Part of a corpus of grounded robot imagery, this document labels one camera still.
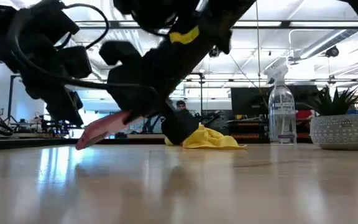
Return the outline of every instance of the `desk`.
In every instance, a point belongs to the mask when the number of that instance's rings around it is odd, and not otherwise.
[[[358,151],[0,151],[0,224],[358,223]]]

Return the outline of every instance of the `succulent plant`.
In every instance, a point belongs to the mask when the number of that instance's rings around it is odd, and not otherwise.
[[[352,104],[354,104],[358,96],[354,96],[357,88],[350,91],[347,89],[338,93],[338,88],[335,90],[334,98],[331,99],[328,86],[323,88],[316,97],[310,98],[309,107],[315,110],[320,116],[342,115],[346,114]]]

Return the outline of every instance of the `ceiling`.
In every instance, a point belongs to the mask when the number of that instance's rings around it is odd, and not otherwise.
[[[0,0],[0,3],[11,4],[15,7],[28,7],[37,0]],[[92,4],[106,14],[111,21],[132,21],[131,16],[121,15],[114,8],[112,0],[64,0],[65,4],[87,3]],[[87,8],[74,8],[65,11],[74,21],[82,25],[82,30],[72,37],[70,45],[87,45],[97,39],[103,32],[103,28],[95,29],[101,17],[97,12]],[[250,10],[241,18],[243,21],[324,21],[319,26],[342,26],[344,21],[358,21],[357,14],[348,3],[337,0],[258,0]],[[208,55],[194,68],[194,72],[203,72],[206,79],[204,97],[227,98],[230,87],[240,86],[265,86],[270,78],[267,71],[276,71],[279,64],[288,67],[285,78],[288,84],[316,84],[327,85],[330,75],[342,79],[335,83],[339,87],[357,85],[358,82],[350,79],[358,79],[358,32],[336,43],[340,54],[338,57],[321,57],[321,52],[315,52],[314,57],[299,60],[296,65],[290,65],[287,61],[294,52],[302,51],[313,44],[325,41],[327,35],[333,31],[324,28],[309,30],[306,27],[301,30],[294,29],[234,29],[231,40],[232,50],[229,55],[221,54],[218,58],[210,58]],[[162,40],[161,37],[148,34],[136,27],[130,29],[110,30],[107,40],[128,40],[143,55],[149,49],[156,47]],[[107,79],[109,67],[98,54],[98,44],[88,51],[89,58],[95,73],[102,80]],[[198,79],[197,75],[188,78]],[[95,76],[89,76],[89,80],[95,80]],[[104,96],[102,90],[80,90],[83,98],[98,99]],[[183,82],[172,95],[175,98],[199,98],[201,96],[198,81]]]

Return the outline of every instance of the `computer monitor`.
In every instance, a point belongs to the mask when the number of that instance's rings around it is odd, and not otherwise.
[[[310,96],[318,93],[315,85],[287,85],[295,100],[296,110],[309,110],[307,102]],[[233,114],[244,114],[250,117],[260,114],[268,114],[269,109],[265,102],[269,103],[270,92],[273,87],[267,88],[231,88],[231,106]]]

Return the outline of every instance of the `yellow label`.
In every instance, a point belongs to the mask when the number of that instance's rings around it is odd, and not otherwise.
[[[169,34],[171,43],[180,42],[182,44],[189,44],[197,38],[200,34],[198,26],[192,28],[187,34],[181,34],[179,32],[172,32]]]

